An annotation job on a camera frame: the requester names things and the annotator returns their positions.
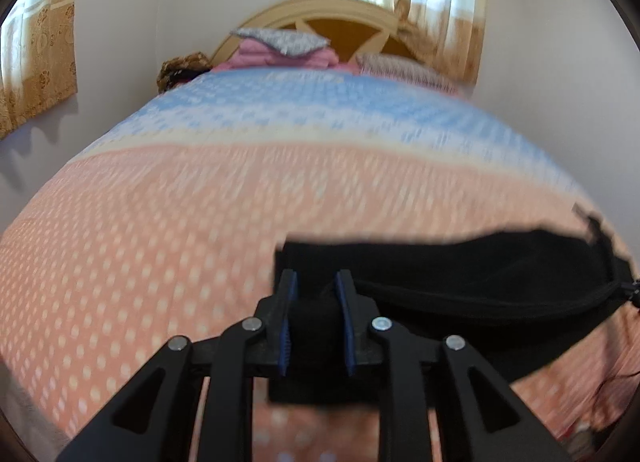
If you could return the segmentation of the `black pants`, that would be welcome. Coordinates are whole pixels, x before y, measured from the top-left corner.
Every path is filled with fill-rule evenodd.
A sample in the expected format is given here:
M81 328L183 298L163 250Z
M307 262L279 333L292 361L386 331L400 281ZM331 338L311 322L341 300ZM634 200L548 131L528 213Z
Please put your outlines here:
M386 318L417 337L461 335L513 383L559 358L626 302L639 300L609 235L593 241L545 229L434 243L285 242L276 273L294 271L301 300L340 271Z

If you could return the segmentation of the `pink and blue dotted bedspread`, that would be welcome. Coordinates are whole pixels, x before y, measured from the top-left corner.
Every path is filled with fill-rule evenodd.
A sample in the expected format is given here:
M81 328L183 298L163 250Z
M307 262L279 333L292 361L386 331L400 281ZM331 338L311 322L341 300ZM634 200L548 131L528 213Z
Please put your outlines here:
M2 233L2 412L56 459L171 337L254 312L288 239L588 238L592 210L464 100L333 70L203 74L70 159Z

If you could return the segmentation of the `striped pillow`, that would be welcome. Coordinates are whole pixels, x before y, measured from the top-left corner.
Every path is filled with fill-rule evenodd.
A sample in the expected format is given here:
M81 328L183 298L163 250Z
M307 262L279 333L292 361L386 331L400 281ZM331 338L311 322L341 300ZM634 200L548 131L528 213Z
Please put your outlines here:
M356 60L360 72L368 76L419 85L449 95L459 94L456 83L434 69L406 57L363 53L357 55Z

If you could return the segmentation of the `pink folded blanket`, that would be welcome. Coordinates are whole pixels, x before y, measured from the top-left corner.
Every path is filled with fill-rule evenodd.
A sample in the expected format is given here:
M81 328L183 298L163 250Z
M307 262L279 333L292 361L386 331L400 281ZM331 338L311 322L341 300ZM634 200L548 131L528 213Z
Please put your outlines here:
M243 39L232 56L215 66L213 71L273 67L335 70L360 74L358 65L341 62L334 49L329 46L303 56L291 57L255 39Z

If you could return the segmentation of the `brown patterned bag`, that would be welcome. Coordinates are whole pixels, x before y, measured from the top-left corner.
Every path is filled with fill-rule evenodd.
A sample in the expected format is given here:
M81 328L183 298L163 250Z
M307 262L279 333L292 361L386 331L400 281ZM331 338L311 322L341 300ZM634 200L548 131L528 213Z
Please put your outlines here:
M188 83L212 69L212 61L202 52L171 58L163 62L157 74L157 92L166 93L177 86Z

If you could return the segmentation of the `grey patterned pillow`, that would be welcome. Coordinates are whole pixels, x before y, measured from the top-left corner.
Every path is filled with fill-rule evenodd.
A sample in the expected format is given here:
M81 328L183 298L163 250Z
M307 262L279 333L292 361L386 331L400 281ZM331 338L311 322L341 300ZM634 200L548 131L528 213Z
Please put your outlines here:
M235 37L252 39L288 57L300 57L323 50L330 41L315 33L288 29L238 28L232 31Z

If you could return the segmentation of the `cream and brown wooden headboard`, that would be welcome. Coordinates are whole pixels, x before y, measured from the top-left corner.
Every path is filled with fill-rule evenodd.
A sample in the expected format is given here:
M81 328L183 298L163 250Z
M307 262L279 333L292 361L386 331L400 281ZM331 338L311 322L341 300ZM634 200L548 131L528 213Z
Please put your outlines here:
M390 11L358 0L287 0L247 19L242 28L288 29L318 34L330 41L338 59L358 65L363 53L418 60L398 36L399 19ZM243 39L232 33L216 49L215 67L229 59Z

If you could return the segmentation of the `gold curtain on side window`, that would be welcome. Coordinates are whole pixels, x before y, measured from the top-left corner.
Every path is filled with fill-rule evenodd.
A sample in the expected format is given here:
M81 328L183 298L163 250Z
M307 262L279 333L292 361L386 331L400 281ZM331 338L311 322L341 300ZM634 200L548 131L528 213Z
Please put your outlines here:
M75 0L17 0L1 27L1 135L77 93Z

